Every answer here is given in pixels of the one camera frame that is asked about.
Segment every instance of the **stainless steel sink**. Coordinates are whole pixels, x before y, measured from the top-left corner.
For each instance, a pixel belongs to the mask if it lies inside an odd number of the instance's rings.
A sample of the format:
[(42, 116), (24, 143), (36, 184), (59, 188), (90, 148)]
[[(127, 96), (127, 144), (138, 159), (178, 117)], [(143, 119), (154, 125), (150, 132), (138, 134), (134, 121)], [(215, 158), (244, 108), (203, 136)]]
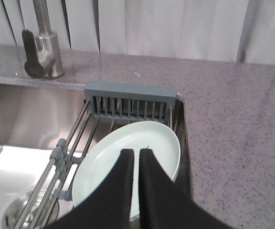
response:
[[(84, 99), (83, 91), (0, 84), (0, 228), (2, 225), (3, 228), (12, 228), (8, 223), (10, 219), (5, 216), (6, 210), (34, 189), (52, 149), (60, 138), (66, 138), (71, 131), (84, 106)], [(90, 119), (76, 155), (83, 151), (93, 125), (94, 121)], [(99, 123), (90, 149), (107, 135), (109, 128), (110, 124)], [(176, 185), (191, 197), (189, 152), (180, 96), (177, 96), (174, 109), (173, 129), (181, 147)], [(71, 170), (65, 188), (73, 175)], [(73, 207), (71, 201), (59, 200), (59, 205), (58, 217)]]

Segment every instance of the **gray plastic holder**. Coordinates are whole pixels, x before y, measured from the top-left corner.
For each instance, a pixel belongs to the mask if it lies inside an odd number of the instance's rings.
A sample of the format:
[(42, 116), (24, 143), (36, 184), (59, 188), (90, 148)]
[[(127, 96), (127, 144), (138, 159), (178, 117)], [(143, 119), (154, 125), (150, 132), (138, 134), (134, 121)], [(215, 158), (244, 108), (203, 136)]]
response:
[(141, 83), (93, 81), (85, 85), (85, 98), (90, 101), (88, 112), (102, 122), (114, 120), (120, 124), (143, 120), (167, 124), (176, 94), (170, 86)]

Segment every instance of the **faucet handle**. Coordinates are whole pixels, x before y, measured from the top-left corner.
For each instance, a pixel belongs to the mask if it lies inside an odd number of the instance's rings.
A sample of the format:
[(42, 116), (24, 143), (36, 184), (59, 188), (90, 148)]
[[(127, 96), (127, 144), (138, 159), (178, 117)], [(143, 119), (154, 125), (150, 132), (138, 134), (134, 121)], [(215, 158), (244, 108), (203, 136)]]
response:
[(36, 79), (43, 78), (56, 61), (52, 53), (42, 53), (39, 61), (34, 35), (29, 30), (22, 31), (22, 38), (27, 61), (24, 65), (26, 73)]

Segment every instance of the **white curtain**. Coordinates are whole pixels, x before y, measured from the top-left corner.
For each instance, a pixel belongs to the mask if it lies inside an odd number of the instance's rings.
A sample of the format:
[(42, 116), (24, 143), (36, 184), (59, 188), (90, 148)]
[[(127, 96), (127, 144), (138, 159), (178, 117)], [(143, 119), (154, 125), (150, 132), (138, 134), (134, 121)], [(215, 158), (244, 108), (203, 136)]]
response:
[[(275, 0), (47, 0), (62, 49), (275, 64)], [(37, 33), (32, 0), (0, 0), (0, 43)]]

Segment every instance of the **sink drain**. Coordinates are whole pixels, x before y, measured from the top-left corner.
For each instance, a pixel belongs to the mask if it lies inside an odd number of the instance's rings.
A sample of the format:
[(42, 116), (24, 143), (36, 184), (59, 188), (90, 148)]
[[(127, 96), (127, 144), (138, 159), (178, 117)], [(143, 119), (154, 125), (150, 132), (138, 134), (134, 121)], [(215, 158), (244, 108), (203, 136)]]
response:
[[(25, 207), (25, 205), (28, 201), (28, 198), (30, 197), (31, 194), (32, 193), (29, 192), (29, 193), (19, 197), (18, 199), (14, 200), (8, 206), (8, 208), (6, 209), (6, 211), (3, 215), (3, 218), (2, 218), (2, 229), (13, 229), (15, 227), (15, 224), (16, 224), (18, 218), (20, 217), (20, 213), (23, 211), (23, 208)], [(28, 216), (22, 226), (22, 229), (27, 229), (29, 227), (29, 225), (33, 219), (33, 216), (36, 214), (36, 211), (41, 203), (41, 200), (42, 200), (44, 194), (45, 194), (45, 190), (41, 190), (38, 195), (38, 198), (36, 199), (30, 213), (28, 214)], [(40, 225), (44, 218), (44, 214), (47, 212), (48, 207), (52, 201), (52, 198), (53, 198), (53, 196), (50, 195), (50, 197), (44, 207), (44, 210), (37, 222), (37, 225), (35, 227), (36, 229), (40, 228)], [(59, 203), (57, 202), (53, 209), (53, 212), (51, 214), (51, 217), (50, 217), (50, 220), (48, 223), (55, 221), (56, 218), (58, 217), (58, 213), (59, 213)]]

